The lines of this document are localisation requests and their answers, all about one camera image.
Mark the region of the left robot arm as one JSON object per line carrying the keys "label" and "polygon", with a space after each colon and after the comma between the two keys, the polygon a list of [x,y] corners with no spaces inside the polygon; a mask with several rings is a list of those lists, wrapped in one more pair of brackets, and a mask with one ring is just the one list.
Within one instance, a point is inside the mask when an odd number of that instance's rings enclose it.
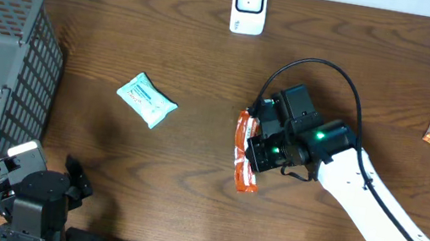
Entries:
{"label": "left robot arm", "polygon": [[87,231],[67,228],[68,213],[93,194],[79,161],[68,156],[66,172],[46,168],[36,141],[10,148],[0,159],[7,177],[0,183],[0,241],[103,241]]}

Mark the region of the teal wet wipes pack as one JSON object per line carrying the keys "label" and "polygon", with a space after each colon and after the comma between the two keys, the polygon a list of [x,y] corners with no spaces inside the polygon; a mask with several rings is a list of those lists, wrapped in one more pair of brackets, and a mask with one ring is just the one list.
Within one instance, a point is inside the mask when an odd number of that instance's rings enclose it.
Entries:
{"label": "teal wet wipes pack", "polygon": [[153,129],[178,105],[162,95],[144,72],[136,75],[116,93]]}

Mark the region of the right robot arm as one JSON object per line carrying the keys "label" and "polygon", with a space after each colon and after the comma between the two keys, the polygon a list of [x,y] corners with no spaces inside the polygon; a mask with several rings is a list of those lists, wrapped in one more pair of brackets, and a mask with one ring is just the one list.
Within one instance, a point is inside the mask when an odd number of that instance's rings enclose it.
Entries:
{"label": "right robot arm", "polygon": [[252,172],[304,166],[339,202],[365,241],[430,241],[376,173],[357,137],[340,120],[325,123],[308,90],[297,85],[259,96],[249,108],[257,134],[244,147]]}

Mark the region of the red chocolate bar wrapper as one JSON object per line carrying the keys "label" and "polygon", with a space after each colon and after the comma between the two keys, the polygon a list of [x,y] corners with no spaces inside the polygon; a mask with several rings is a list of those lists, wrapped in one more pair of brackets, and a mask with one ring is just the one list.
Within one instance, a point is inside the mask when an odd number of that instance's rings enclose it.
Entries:
{"label": "red chocolate bar wrapper", "polygon": [[259,134],[259,121],[249,115],[248,111],[240,111],[235,133],[234,145],[234,181],[238,192],[256,192],[255,173],[248,160],[247,140]]}

